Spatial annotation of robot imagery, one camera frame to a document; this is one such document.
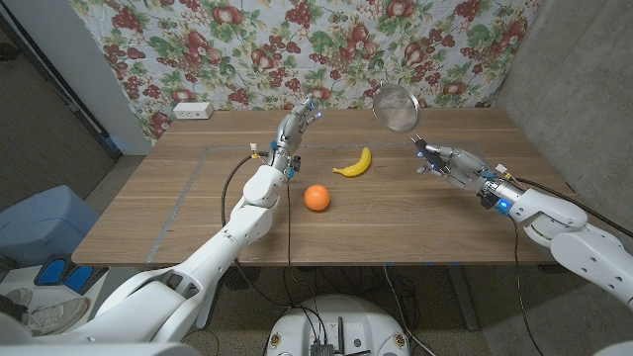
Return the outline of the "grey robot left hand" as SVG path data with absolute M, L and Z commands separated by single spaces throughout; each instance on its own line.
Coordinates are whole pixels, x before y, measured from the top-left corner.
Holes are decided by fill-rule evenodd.
M 276 138 L 271 142 L 272 151 L 267 164 L 286 174 L 291 167 L 294 153 L 302 142 L 302 135 L 308 126 L 321 118 L 321 112 L 315 112 L 314 95 L 309 94 L 297 104 L 280 123 Z

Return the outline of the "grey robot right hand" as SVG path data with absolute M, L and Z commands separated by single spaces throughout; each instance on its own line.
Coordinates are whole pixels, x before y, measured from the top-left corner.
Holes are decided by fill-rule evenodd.
M 418 149 L 417 155 L 426 159 L 417 173 L 442 176 L 455 188 L 474 192 L 487 210 L 495 208 L 508 215 L 523 195 L 520 188 L 498 177 L 486 161 L 474 153 L 456 147 L 429 144 L 422 138 L 415 138 L 413 142 Z

